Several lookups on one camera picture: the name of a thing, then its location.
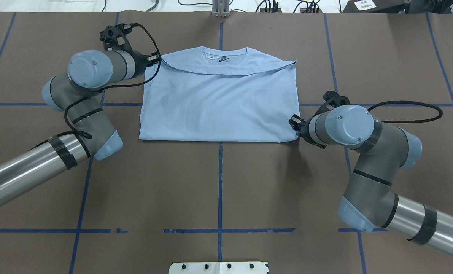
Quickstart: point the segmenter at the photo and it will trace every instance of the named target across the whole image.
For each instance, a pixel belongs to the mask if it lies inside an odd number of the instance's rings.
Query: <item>table surface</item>
[[[98,33],[117,22],[146,26],[163,54],[248,46],[298,59],[305,118],[327,90],[367,107],[437,104],[441,119],[403,125],[421,139],[423,155],[400,170],[393,190],[453,215],[453,15],[0,13],[0,163],[67,130],[40,90],[74,53],[101,49]],[[143,37],[130,41],[149,52]],[[339,220],[356,153],[303,140],[139,140],[142,95],[142,87],[105,95],[121,151],[0,208],[0,273],[167,273],[171,262],[253,260],[282,274],[453,273],[449,255]],[[419,106],[374,111],[389,120],[434,114]]]

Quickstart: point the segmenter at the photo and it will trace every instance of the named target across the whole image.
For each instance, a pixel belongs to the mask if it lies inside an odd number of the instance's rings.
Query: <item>white label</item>
[[[361,0],[355,2],[355,6],[358,10],[368,10],[376,8],[377,6],[374,4],[373,0]]]

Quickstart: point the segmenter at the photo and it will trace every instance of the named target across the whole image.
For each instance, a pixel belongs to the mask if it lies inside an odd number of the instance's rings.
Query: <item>white plate with holes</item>
[[[267,262],[173,263],[169,274],[268,274]]]

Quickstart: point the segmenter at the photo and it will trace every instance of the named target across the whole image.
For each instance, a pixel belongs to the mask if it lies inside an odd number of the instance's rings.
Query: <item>silver metal tube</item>
[[[388,230],[404,234],[408,239],[416,236],[424,220],[424,206],[420,203],[399,196],[399,204]]]
[[[84,148],[74,135],[61,136],[60,139],[74,155],[76,162],[87,158]],[[49,143],[0,165],[0,206],[65,170],[66,166]]]
[[[438,223],[427,245],[453,255],[453,216],[438,211]]]

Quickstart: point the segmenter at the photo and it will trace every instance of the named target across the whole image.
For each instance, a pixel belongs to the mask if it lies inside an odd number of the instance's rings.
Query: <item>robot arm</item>
[[[360,153],[342,197],[338,217],[364,232],[375,227],[402,233],[409,241],[453,255],[453,217],[399,196],[391,190],[399,168],[410,168],[422,153],[421,141],[401,128],[383,123],[346,97],[325,94],[326,104],[314,117],[289,123],[308,143],[339,144]]]
[[[75,54],[65,73],[42,89],[49,106],[65,111],[73,129],[0,165],[0,206],[26,193],[86,158],[102,160],[120,150],[123,142],[94,98],[110,83],[143,75],[160,61],[160,53],[142,55],[131,49],[126,35],[139,24],[108,26],[100,33],[106,51]]]

